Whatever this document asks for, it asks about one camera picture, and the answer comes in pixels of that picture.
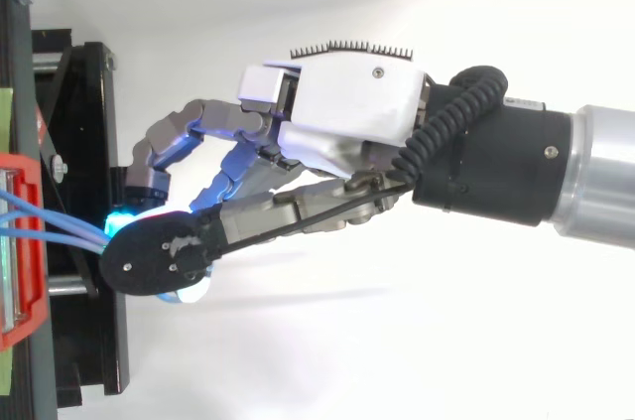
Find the robotic finger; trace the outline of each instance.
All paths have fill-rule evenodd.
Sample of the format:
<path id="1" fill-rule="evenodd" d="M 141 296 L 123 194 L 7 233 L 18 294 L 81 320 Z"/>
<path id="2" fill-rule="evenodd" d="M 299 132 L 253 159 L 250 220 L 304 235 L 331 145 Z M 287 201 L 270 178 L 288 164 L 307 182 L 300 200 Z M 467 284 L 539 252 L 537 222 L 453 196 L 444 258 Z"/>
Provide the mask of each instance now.
<path id="1" fill-rule="evenodd" d="M 343 229 L 389 210 L 405 193 L 379 173 L 356 174 L 272 195 L 257 194 L 193 213 L 171 212 L 124 227 L 100 270 L 115 290 L 149 296 L 183 290 L 223 254 L 279 235 Z"/>

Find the silver cylindrical arm segment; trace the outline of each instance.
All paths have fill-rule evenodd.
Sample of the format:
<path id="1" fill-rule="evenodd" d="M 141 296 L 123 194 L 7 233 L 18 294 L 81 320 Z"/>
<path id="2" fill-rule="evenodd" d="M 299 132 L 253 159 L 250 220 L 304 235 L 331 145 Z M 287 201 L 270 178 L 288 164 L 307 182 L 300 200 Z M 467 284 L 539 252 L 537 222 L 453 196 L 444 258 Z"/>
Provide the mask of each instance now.
<path id="1" fill-rule="evenodd" d="M 635 112 L 587 106 L 552 217 L 559 234 L 635 247 Z"/>
<path id="2" fill-rule="evenodd" d="M 65 275 L 49 278 L 49 296 L 70 296 L 86 294 L 86 286 L 80 276 Z"/>

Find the blue light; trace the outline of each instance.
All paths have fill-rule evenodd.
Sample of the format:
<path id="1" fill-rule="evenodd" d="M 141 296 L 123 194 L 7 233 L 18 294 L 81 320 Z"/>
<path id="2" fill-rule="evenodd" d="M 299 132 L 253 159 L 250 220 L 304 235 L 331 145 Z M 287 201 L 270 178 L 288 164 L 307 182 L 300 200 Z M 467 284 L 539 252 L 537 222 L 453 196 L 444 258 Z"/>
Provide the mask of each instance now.
<path id="1" fill-rule="evenodd" d="M 106 219 L 106 225 L 103 230 L 108 236 L 114 236 L 117 231 L 123 228 L 126 224 L 132 223 L 137 217 L 131 213 L 123 213 L 121 211 L 114 211 Z"/>

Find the white wall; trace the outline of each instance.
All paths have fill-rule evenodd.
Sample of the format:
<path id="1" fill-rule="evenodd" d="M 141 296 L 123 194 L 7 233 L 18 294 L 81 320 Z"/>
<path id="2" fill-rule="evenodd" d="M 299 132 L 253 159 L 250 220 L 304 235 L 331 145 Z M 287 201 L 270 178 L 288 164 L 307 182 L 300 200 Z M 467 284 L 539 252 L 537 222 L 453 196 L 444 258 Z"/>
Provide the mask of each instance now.
<path id="1" fill-rule="evenodd" d="M 34 22 L 116 52 L 120 161 L 242 69 L 358 38 L 415 50 L 437 80 L 495 65 L 509 93 L 635 109 L 634 0 L 37 0 Z M 186 202 L 227 143 L 174 170 Z M 130 299 L 132 382 L 61 418 L 635 417 L 632 251 L 417 208 L 217 263 L 198 304 Z"/>

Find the robotic hand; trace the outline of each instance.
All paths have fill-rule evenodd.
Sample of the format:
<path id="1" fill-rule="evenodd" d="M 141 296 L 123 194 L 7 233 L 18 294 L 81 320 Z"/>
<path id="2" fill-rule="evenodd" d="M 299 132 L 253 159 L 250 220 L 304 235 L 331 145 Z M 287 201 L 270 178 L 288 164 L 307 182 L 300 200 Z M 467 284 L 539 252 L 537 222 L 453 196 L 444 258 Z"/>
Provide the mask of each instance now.
<path id="1" fill-rule="evenodd" d="M 126 197 L 143 211 L 165 202 L 166 169 L 204 135 L 237 142 L 192 213 L 141 219 L 112 239 L 100 268 L 113 289 L 180 292 L 223 254 L 364 223 L 410 190 L 429 207 L 635 246 L 635 113 L 570 115 L 506 98 L 507 79 L 490 67 L 436 84 L 412 52 L 367 43 L 291 56 L 249 67 L 240 105 L 192 101 L 135 146 Z M 330 180 L 270 192 L 303 170 Z"/>

